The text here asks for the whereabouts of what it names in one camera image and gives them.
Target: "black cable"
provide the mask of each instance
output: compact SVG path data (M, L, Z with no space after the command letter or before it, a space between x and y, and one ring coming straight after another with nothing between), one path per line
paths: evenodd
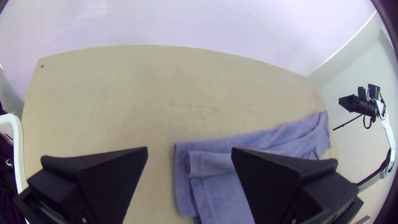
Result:
M364 119L363 119L364 127L365 127L366 129L369 129L370 127L372 127L372 118L371 118L371 117L369 118L369 126L366 127L366 124L365 124L365 117L366 117L366 116L364 116Z
M338 126L338 127L336 127L336 128L334 128L333 129L333 131L335 131L335 130L337 130L337 129L339 129L339 128L342 128L342 127L344 127L344 125L346 125L346 124L348 124L348 123L351 123L352 121L354 121L354 120L356 120L356 119L358 119L358 118L360 118L362 116L362 114L361 115L359 115L359 116L357 116L356 118L354 118L354 119L351 119L349 122L346 122L346 123L344 123L344 124L342 124L342 125L340 125L340 126Z

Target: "fabric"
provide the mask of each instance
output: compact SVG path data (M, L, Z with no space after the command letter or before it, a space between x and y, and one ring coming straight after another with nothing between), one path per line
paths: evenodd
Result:
M0 115L7 114L0 102ZM0 133L0 224L24 224L25 218L14 203L18 194L15 182L14 147Z
M228 139L175 144L175 198L195 223L254 223L232 160L232 145L284 156L318 159L330 147L326 111L274 130Z

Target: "tabletop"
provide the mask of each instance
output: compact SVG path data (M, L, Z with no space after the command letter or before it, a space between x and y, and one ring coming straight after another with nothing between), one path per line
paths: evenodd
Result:
M56 54L38 61L28 88L25 173L39 171L43 155L147 146L124 223L187 223L174 202L175 142L275 128L323 110L309 79L221 52L129 45ZM331 139L324 158L337 157Z

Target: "folded towel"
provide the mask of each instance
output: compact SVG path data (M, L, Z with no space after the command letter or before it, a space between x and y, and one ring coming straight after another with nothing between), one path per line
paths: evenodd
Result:
M176 143L174 182L180 216L204 224L254 223L231 160L232 145L318 159L331 147L328 114L228 139Z

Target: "wooden table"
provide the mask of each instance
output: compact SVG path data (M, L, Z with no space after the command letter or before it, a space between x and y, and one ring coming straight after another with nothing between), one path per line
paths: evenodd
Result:
M187 223L175 209L175 142L275 128L322 110L307 78L239 56L170 46L57 54L38 61L27 92L26 177L43 155L147 146L125 223ZM337 157L336 149L325 157Z

